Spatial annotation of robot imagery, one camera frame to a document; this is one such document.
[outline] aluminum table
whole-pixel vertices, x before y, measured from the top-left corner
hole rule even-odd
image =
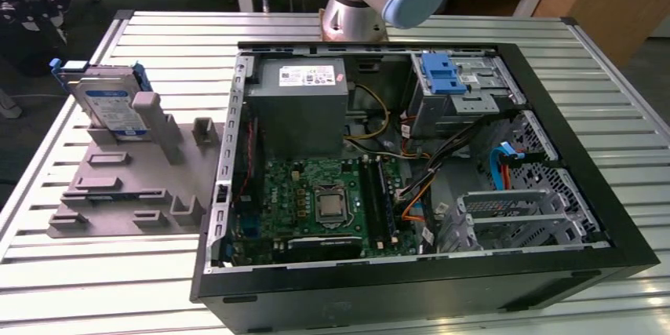
[[[93,62],[139,60],[178,122],[226,121],[239,41],[319,39],[318,16],[310,14],[119,11],[118,17]],[[389,34],[393,41],[521,46],[662,263],[542,311],[322,333],[669,333],[670,132],[581,28],[558,19],[441,16],[412,30],[390,28]],[[87,125],[71,97],[0,214],[3,335],[229,333],[205,306],[189,301],[198,235],[47,236],[90,142]]]

